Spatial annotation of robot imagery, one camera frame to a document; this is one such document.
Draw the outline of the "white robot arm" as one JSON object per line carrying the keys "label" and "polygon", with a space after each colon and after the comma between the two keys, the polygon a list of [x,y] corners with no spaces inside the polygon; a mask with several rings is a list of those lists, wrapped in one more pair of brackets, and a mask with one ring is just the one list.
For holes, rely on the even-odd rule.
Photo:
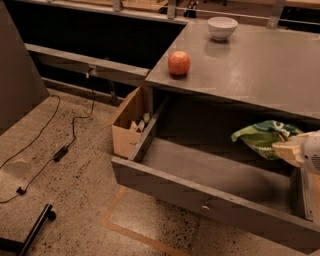
{"label": "white robot arm", "polygon": [[285,142],[275,142],[272,148],[287,163],[320,173],[320,131],[292,136]]}

